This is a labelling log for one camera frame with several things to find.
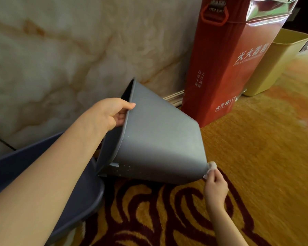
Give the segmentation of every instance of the person's left arm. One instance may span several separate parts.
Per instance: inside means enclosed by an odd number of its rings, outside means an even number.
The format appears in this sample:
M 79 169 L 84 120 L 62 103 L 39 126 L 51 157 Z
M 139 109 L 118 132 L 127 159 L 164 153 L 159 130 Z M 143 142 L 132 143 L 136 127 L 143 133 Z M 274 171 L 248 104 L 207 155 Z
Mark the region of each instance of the person's left arm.
M 0 193 L 0 245 L 43 246 L 105 134 L 135 104 L 104 99 Z

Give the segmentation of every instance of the person's right arm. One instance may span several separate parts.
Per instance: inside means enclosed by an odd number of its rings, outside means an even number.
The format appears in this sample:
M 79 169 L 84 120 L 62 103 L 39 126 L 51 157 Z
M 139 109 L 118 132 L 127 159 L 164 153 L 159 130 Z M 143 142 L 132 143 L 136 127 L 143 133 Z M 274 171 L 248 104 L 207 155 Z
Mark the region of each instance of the person's right arm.
M 209 172 L 205 203 L 219 246 L 249 246 L 224 208 L 228 185 L 218 169 Z

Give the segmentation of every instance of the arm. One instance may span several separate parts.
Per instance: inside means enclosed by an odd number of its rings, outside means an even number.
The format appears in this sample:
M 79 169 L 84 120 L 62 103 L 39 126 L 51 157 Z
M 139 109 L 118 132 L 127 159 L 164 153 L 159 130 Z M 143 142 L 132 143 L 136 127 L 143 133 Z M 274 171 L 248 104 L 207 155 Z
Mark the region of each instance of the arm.
M 219 246 L 248 246 L 224 208 L 227 182 L 218 169 L 209 172 L 204 188 L 205 202 Z
M 135 104 L 104 99 L 0 193 L 0 246 L 43 246 L 106 132 Z

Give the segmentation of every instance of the carpet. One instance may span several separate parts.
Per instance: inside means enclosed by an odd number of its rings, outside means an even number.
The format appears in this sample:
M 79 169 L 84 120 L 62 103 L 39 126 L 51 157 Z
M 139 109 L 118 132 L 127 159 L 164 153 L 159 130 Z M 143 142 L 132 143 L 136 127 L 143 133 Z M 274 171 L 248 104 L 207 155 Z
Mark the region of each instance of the carpet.
M 308 245 L 308 50 L 276 84 L 241 97 L 202 129 L 208 161 L 228 182 L 225 206 L 249 245 Z M 184 186 L 105 180 L 98 214 L 55 246 L 216 245 L 204 180 Z

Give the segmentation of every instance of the yellow trash can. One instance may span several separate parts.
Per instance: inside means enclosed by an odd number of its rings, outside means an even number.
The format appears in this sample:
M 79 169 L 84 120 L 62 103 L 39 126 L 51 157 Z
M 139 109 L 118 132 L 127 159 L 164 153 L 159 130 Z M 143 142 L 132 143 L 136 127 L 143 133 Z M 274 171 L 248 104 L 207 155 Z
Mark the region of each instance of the yellow trash can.
M 282 28 L 244 88 L 254 96 L 268 90 L 308 41 L 308 34 Z

